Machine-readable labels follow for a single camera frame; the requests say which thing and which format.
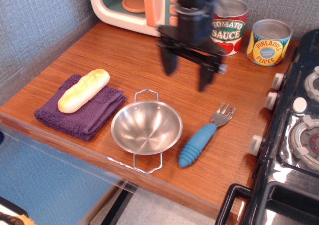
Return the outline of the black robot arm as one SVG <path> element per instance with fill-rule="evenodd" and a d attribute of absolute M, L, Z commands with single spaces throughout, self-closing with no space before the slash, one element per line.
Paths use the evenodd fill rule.
<path fill-rule="evenodd" d="M 225 50 L 211 39 L 217 0 L 177 0 L 177 26 L 161 25 L 159 49 L 164 71 L 172 74 L 178 57 L 200 65 L 199 90 L 210 84 L 215 73 L 224 74 Z"/>

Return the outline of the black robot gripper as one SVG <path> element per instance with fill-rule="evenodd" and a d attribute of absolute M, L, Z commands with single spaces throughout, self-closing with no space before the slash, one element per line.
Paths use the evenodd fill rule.
<path fill-rule="evenodd" d="M 227 65 L 221 62 L 225 51 L 210 38 L 214 2 L 202 8 L 185 8 L 175 4 L 177 26 L 161 25 L 159 47 L 166 75 L 177 69 L 177 57 L 200 65 L 199 91 L 211 83 L 214 73 L 224 74 Z"/>

